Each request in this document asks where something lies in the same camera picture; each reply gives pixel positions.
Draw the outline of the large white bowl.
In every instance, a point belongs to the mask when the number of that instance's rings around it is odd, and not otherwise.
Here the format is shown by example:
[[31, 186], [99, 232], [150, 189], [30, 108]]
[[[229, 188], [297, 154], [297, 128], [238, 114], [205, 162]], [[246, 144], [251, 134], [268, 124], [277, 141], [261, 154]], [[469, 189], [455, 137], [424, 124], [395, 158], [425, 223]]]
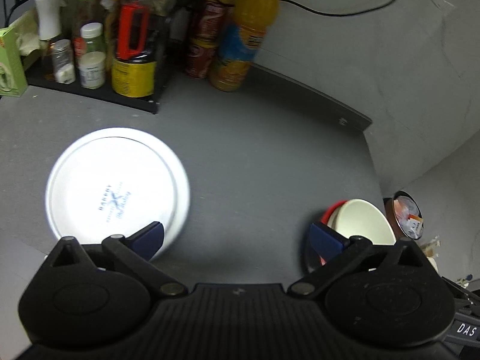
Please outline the large white bowl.
[[396, 242], [385, 215], [363, 199], [346, 201], [339, 209], [332, 229], [346, 238], [366, 237], [375, 245], [393, 245]]

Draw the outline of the small white plate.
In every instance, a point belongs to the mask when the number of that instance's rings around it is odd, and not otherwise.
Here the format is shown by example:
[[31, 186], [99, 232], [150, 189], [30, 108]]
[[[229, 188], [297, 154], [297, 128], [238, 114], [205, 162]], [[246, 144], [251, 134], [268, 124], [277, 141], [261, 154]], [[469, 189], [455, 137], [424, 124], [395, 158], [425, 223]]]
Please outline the small white plate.
[[182, 162], [160, 139], [109, 127], [79, 138], [61, 154], [49, 174], [45, 204], [55, 237], [73, 236], [84, 245], [161, 222], [164, 240], [156, 258], [182, 231], [191, 187]]

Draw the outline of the red bowl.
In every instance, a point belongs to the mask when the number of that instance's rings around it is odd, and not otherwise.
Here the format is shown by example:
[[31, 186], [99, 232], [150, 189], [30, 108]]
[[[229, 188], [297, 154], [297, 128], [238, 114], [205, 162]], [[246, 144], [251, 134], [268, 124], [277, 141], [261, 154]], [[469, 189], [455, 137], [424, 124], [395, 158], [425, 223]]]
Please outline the red bowl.
[[[320, 222], [329, 228], [333, 228], [335, 219], [338, 215], [339, 209], [346, 203], [346, 200], [340, 201], [332, 205], [322, 216]], [[332, 258], [336, 257], [341, 251], [342, 247], [338, 240], [332, 237], [329, 233], [323, 236], [322, 247], [320, 252], [320, 261], [325, 265]]]

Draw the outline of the white bowl yellow outside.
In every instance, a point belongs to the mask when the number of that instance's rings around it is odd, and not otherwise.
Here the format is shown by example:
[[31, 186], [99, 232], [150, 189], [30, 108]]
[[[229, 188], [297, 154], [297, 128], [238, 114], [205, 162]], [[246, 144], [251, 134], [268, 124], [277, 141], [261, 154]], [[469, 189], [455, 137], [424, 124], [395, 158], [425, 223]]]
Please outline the white bowl yellow outside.
[[432, 251], [425, 251], [424, 254], [427, 257], [430, 264], [432, 265], [433, 269], [435, 269], [435, 271], [439, 273], [438, 264], [435, 260], [435, 254]]

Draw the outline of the white lid spice jar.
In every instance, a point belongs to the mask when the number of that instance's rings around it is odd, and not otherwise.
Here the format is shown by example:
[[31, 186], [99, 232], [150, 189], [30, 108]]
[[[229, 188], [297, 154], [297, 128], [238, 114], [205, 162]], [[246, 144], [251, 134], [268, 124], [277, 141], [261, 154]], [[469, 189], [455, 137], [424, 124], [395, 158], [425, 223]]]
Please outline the white lid spice jar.
[[81, 56], [80, 83], [83, 88], [98, 89], [105, 83], [106, 54], [92, 51]]

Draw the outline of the green tissue box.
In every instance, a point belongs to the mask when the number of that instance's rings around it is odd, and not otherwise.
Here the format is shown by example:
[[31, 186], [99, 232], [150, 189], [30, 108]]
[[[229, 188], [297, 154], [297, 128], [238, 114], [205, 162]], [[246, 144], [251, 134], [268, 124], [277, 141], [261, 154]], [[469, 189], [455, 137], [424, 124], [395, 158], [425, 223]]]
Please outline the green tissue box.
[[1, 96], [20, 97], [28, 88], [24, 67], [12, 28], [2, 28], [0, 38]]

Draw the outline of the clear salt shaker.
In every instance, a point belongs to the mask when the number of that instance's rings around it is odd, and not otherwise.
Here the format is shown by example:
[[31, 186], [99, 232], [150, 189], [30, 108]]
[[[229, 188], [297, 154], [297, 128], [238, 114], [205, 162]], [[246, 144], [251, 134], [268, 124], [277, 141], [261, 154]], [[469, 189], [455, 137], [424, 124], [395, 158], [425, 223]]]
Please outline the clear salt shaker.
[[52, 63], [57, 83], [70, 85], [76, 80], [72, 47], [68, 39], [55, 42], [52, 49]]

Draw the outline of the red snack can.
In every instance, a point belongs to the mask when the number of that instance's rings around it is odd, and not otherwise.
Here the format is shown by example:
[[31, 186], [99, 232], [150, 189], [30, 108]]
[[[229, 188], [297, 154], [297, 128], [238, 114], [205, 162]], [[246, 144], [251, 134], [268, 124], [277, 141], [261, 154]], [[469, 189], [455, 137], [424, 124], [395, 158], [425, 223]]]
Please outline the red snack can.
[[188, 76], [200, 80], [207, 76], [230, 13], [229, 4], [229, 0], [201, 1], [185, 65]]

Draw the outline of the green spice bottle white cap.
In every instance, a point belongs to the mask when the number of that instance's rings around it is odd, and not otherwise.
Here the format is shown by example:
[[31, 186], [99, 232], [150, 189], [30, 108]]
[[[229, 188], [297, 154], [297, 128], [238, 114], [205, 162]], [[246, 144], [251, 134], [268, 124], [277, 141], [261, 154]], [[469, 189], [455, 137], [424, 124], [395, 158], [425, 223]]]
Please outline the green spice bottle white cap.
[[85, 24], [80, 29], [80, 35], [84, 43], [84, 52], [105, 51], [103, 41], [103, 25], [99, 22]]

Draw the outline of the orange juice bottle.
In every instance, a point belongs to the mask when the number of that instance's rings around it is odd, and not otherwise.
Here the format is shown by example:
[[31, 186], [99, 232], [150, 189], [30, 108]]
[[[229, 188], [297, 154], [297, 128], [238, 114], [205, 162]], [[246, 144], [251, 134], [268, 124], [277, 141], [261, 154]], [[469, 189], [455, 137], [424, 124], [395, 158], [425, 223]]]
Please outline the orange juice bottle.
[[278, 0], [235, 3], [232, 22], [227, 26], [210, 71], [209, 80], [215, 88], [224, 92], [240, 88], [278, 11]]

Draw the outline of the white top oil bottle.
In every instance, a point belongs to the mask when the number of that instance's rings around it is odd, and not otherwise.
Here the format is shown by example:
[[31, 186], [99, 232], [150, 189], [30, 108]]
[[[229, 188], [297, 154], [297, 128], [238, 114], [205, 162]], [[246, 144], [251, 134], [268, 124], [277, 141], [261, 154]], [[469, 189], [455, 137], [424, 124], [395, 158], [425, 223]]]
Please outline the white top oil bottle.
[[41, 61], [47, 80], [54, 80], [53, 47], [62, 38], [60, 8], [62, 0], [34, 0], [38, 17]]

